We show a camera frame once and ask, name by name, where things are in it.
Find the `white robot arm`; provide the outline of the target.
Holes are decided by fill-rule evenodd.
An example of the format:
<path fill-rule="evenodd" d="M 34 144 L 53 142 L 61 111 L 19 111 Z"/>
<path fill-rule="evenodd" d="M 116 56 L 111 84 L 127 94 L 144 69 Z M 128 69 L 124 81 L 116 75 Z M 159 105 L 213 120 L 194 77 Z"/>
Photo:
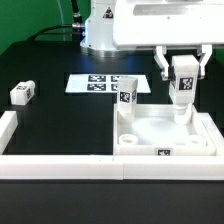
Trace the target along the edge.
<path fill-rule="evenodd" d="M 91 0 L 83 51 L 101 57 L 152 49 L 169 78 L 167 50 L 195 49 L 199 76 L 212 50 L 224 46 L 224 0 Z"/>

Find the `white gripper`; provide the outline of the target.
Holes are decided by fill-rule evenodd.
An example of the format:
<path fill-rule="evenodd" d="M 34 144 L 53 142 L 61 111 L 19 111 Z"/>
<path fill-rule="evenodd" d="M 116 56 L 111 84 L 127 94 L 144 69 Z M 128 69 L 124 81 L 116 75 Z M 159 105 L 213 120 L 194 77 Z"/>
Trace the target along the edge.
<path fill-rule="evenodd" d="M 117 0 L 113 44 L 118 49 L 156 46 L 163 81 L 170 79 L 165 46 L 201 45 L 198 78 L 203 79 L 212 45 L 224 44 L 224 28 L 218 25 L 223 22 L 224 0 Z"/>

